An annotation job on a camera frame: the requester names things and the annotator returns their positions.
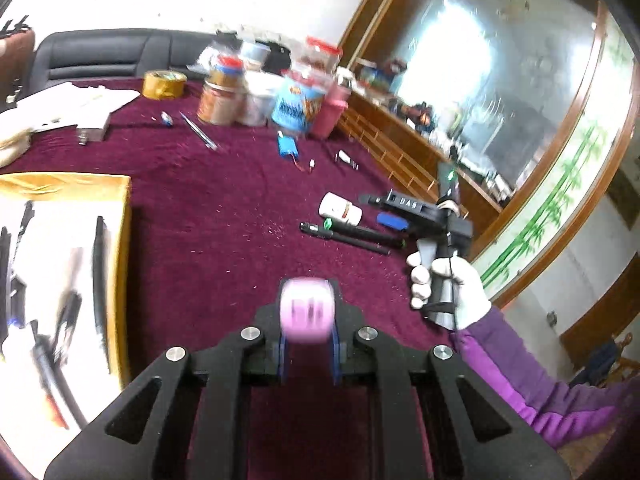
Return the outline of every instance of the adhesive tape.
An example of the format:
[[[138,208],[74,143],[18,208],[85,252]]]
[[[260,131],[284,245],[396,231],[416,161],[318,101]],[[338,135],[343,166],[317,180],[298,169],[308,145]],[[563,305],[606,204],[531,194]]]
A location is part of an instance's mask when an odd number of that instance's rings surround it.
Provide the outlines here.
[[[164,100],[181,97],[187,76],[172,70],[152,70],[145,74],[142,95],[149,99]]]

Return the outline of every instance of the purple tablecloth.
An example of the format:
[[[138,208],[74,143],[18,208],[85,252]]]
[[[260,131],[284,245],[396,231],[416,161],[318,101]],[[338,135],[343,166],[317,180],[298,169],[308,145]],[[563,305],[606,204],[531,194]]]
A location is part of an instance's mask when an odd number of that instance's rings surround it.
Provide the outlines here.
[[[142,82],[105,85],[140,89]],[[355,203],[361,193],[388,191],[359,144],[340,136],[301,140],[302,164],[316,161],[306,174],[278,155],[273,131],[204,125],[225,149],[214,153],[178,113],[197,121],[198,94],[194,85],[174,102],[137,98],[114,113],[104,142],[79,146],[73,128],[36,134],[31,149],[1,170],[132,177],[127,339],[133,374],[168,347],[199,350],[248,325],[258,306],[274,300],[283,277],[336,278],[370,325],[405,345],[427,349],[447,341],[409,310],[408,252],[381,256],[298,228],[301,221],[321,221],[318,205],[329,191]],[[163,110],[173,128],[162,126]],[[334,163],[339,149],[360,171]],[[362,224],[375,227],[376,214],[365,207]],[[366,417],[363,393],[336,390],[324,375],[259,390],[250,477],[368,478]]]

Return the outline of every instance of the gloved hand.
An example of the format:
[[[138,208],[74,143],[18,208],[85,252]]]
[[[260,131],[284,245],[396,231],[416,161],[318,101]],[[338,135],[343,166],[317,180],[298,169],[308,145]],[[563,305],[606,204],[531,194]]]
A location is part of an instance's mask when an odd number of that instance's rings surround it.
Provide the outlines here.
[[[431,295],[431,273],[439,274],[445,278],[450,276],[449,259],[440,258],[434,260],[431,269],[427,269],[422,265],[420,253],[410,254],[406,262],[413,267],[411,271],[411,308],[418,310],[426,303]],[[491,302],[486,298],[482,281],[478,272],[471,264],[458,257],[451,258],[450,270],[453,279],[458,284],[456,300],[458,307],[456,308],[456,325],[459,330],[475,323],[491,309]],[[433,319],[437,324],[452,330],[450,323],[440,322]]]

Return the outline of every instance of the purple sleeve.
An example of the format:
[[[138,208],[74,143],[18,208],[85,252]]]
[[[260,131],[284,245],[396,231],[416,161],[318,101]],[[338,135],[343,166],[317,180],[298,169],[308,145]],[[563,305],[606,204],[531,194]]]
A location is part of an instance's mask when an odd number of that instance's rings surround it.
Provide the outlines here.
[[[640,397],[640,377],[608,388],[553,380],[494,306],[456,339],[465,362],[553,448],[604,429]]]

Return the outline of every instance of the metal bolt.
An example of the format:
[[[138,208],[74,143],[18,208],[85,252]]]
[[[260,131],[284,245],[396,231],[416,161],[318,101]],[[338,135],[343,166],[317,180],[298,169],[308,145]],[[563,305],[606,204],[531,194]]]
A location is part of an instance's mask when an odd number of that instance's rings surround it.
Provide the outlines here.
[[[255,326],[248,326],[247,328],[243,328],[242,332],[240,332],[242,339],[246,339],[247,341],[253,341],[254,339],[260,337],[260,329]]]
[[[444,361],[453,355],[453,350],[447,345],[437,345],[433,348],[433,355]]]
[[[169,359],[169,361],[174,361],[175,362],[175,361],[179,361],[185,355],[187,355],[187,352],[181,346],[174,346],[173,348],[169,348],[166,351],[166,354],[164,354],[164,355],[165,355],[165,357],[167,359]]]
[[[364,339],[364,341],[371,341],[378,337],[378,331],[372,326],[363,326],[358,330],[358,335]]]

